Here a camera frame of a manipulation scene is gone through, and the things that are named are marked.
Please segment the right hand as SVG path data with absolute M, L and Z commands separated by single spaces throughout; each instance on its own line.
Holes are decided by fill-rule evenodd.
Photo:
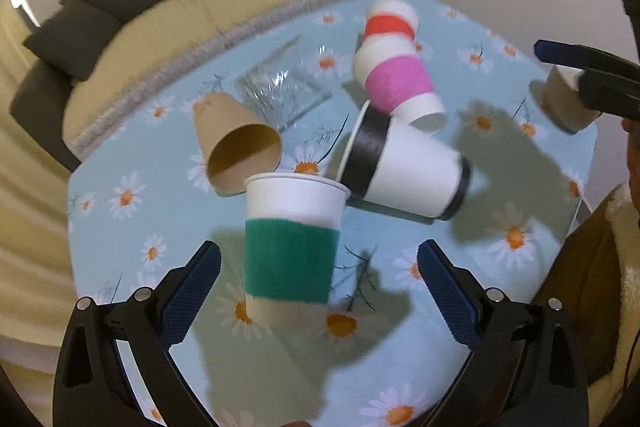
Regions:
M 622 128 L 627 133 L 627 168 L 629 182 L 639 188 L 639 123 L 627 118 L 622 120 Z

